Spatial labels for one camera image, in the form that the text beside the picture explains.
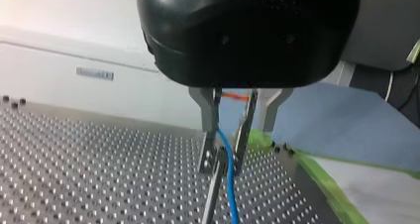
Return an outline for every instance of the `black robot head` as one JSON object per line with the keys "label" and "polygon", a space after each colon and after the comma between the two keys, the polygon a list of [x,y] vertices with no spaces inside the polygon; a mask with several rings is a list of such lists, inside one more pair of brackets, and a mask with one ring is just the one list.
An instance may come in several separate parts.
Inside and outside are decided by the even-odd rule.
{"label": "black robot head", "polygon": [[138,0],[149,51],[197,87],[297,87],[337,65],[359,0]]}

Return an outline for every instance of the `orange wire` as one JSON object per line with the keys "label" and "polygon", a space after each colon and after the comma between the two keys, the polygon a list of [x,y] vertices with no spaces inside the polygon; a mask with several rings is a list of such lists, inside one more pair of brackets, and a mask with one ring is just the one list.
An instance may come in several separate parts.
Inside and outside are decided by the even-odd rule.
{"label": "orange wire", "polygon": [[235,100],[241,100],[241,101],[248,101],[250,100],[249,96],[241,95],[234,92],[222,92],[222,97],[229,97],[233,98]]}

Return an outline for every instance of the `blue cable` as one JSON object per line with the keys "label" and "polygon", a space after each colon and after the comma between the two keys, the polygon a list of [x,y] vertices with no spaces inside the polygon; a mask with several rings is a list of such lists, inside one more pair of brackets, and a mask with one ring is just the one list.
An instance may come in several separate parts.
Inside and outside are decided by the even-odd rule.
{"label": "blue cable", "polygon": [[225,144],[226,153],[228,154],[228,199],[229,199],[229,207],[231,209],[231,219],[232,224],[238,224],[239,218],[238,218],[238,208],[236,206],[236,200],[235,200],[235,189],[234,189],[234,155],[232,153],[232,148],[229,145],[228,139],[225,137],[223,132],[218,128],[217,132],[219,133],[219,136],[222,138],[223,143]]}

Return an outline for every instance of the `green tape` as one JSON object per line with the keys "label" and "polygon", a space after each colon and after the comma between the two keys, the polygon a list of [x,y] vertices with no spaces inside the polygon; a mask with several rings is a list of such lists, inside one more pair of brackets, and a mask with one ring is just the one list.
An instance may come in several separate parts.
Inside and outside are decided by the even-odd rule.
{"label": "green tape", "polygon": [[344,224],[368,224],[356,206],[347,198],[340,186],[318,163],[305,154],[296,150],[294,151],[300,164],[324,192],[334,212]]}
{"label": "green tape", "polygon": [[248,137],[248,149],[267,151],[271,149],[272,139],[271,136],[264,132],[252,129]]}

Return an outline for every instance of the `metal breadboard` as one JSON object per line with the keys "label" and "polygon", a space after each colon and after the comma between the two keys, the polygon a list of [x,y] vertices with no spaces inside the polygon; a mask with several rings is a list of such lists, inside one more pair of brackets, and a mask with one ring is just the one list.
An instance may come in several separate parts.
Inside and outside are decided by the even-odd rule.
{"label": "metal breadboard", "polygon": [[[46,105],[0,106],[0,220],[200,223],[210,177],[199,132]],[[230,223],[225,184],[215,223]],[[287,152],[248,151],[236,178],[242,223],[340,223]]]}

